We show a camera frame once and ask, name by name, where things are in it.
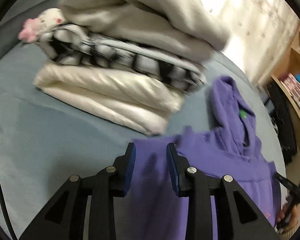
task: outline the bed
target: bed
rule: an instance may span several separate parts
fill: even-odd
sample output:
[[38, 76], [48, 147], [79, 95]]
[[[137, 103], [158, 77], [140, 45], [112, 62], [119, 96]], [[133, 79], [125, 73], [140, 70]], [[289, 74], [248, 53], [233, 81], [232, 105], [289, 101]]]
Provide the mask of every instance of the bed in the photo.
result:
[[[18, 44], [16, 35], [24, 19], [55, 6], [57, 0], [29, 1], [18, 0], [0, 24], [0, 180], [17, 237], [69, 176], [94, 175], [124, 154], [133, 138], [145, 138], [58, 101], [32, 85], [46, 56], [34, 44]], [[203, 64], [207, 84], [186, 98], [182, 110], [170, 119], [166, 134], [180, 133], [185, 125], [196, 131], [215, 127], [210, 86], [219, 75], [229, 75], [256, 113], [263, 156], [274, 161], [277, 171], [285, 176], [270, 117], [245, 74], [222, 53], [216, 52]], [[285, 196], [282, 188], [282, 202]], [[119, 240], [128, 239], [121, 230], [124, 213], [122, 201], [115, 200]], [[0, 224], [7, 232], [1, 208]]]

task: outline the purple hoodie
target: purple hoodie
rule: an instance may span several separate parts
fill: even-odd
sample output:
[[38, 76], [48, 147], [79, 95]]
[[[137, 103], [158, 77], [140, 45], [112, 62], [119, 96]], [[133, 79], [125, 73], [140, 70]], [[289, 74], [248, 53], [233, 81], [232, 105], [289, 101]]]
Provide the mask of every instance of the purple hoodie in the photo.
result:
[[[137, 157], [129, 193], [133, 239], [185, 239], [188, 198], [178, 198], [172, 190], [166, 161], [169, 142], [176, 144], [178, 153], [191, 166], [207, 175], [234, 177], [269, 222], [275, 224], [281, 205], [280, 185], [272, 180], [274, 163], [268, 163], [261, 154], [255, 114], [241, 97], [235, 81], [227, 76], [214, 81], [211, 104], [220, 126], [210, 132], [195, 133], [186, 127], [181, 135], [134, 141]], [[212, 217], [213, 236], [217, 239], [215, 208]]]

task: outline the folded gray blanket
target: folded gray blanket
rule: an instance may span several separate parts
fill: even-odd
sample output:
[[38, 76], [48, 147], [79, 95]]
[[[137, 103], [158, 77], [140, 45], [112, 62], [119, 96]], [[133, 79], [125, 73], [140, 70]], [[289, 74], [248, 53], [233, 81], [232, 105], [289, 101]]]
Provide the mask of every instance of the folded gray blanket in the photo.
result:
[[169, 52], [120, 41], [82, 26], [59, 25], [37, 41], [46, 55], [61, 65], [87, 65], [145, 74], [166, 85], [188, 93], [196, 90], [204, 78], [196, 63]]

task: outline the pink plush toy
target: pink plush toy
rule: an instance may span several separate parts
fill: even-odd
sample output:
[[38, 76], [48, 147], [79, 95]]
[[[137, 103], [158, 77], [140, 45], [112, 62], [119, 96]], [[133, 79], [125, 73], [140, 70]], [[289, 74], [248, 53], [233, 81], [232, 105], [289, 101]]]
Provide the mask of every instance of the pink plush toy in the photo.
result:
[[24, 43], [31, 43], [37, 40], [37, 27], [39, 25], [39, 19], [27, 19], [23, 24], [23, 29], [19, 33], [19, 40]]
[[56, 26], [66, 23], [61, 10], [51, 8], [43, 11], [35, 19], [27, 19], [23, 24], [22, 31], [18, 34], [19, 40], [24, 43], [32, 43], [45, 32], [51, 31]]

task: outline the folded cream blanket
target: folded cream blanket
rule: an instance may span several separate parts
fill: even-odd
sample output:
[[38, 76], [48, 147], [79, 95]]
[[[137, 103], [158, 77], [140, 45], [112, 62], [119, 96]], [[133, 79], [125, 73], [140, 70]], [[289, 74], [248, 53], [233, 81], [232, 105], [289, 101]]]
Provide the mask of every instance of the folded cream blanket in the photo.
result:
[[165, 132], [183, 93], [137, 73], [47, 61], [34, 85], [71, 106], [147, 135]]
[[200, 0], [62, 0], [65, 18], [94, 33], [127, 39], [200, 63], [228, 31]]

